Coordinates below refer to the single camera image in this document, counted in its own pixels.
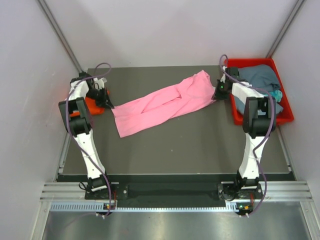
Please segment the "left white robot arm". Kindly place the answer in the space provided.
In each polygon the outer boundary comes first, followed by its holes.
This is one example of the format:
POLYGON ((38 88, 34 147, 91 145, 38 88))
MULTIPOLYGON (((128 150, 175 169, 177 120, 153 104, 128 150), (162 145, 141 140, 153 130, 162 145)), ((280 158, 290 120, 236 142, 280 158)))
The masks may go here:
POLYGON ((104 77, 82 72, 70 81, 70 91, 58 108, 67 133, 80 148, 87 170, 87 199, 112 199, 114 187, 107 179, 94 141, 92 115, 99 110, 113 109, 104 77))

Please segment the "pink t-shirt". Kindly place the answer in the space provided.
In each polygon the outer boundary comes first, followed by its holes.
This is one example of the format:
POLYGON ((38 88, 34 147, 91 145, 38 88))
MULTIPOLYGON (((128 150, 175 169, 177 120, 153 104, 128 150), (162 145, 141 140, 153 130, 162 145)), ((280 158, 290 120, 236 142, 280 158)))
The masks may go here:
POLYGON ((180 83, 116 106, 112 112, 121 138, 163 124, 212 104, 215 92, 210 75, 200 72, 180 83))

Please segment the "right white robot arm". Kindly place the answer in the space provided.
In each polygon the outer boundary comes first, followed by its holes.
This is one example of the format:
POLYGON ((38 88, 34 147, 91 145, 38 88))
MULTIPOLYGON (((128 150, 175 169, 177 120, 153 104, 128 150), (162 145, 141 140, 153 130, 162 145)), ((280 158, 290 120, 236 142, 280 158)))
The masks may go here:
POLYGON ((270 134, 276 127, 276 102, 269 93, 260 93, 250 83, 238 79, 236 67, 221 67, 222 77, 217 80, 212 99, 222 101, 229 95, 244 104, 242 129, 245 133, 245 148, 242 163, 233 184, 224 184, 220 197, 226 201, 249 198, 258 193, 260 161, 270 134))

